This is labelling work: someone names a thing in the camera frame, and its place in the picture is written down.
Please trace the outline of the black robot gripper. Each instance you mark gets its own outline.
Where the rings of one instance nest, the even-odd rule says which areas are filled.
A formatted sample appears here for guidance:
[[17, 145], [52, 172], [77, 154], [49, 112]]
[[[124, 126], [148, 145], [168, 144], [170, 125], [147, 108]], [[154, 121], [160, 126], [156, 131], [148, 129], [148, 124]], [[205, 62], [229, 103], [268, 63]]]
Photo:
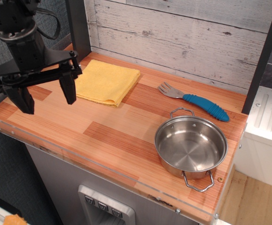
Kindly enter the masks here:
[[26, 114], [34, 114], [34, 100], [26, 87], [59, 80], [68, 104], [76, 101], [75, 79], [81, 74], [76, 51], [45, 46], [37, 30], [0, 32], [12, 59], [0, 65], [0, 88]]

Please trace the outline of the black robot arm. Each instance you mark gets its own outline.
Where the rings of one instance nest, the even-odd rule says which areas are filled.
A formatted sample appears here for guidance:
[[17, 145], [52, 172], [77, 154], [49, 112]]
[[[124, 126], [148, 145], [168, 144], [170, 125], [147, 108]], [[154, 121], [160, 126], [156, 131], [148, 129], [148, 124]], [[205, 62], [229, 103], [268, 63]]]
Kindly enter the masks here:
[[82, 74], [76, 51], [45, 46], [43, 37], [48, 35], [38, 28], [33, 16], [55, 14], [38, 4], [38, 0], [0, 0], [0, 40], [13, 57], [0, 65], [0, 93], [26, 114], [34, 114], [28, 87], [58, 80], [71, 105], [76, 101], [75, 79]]

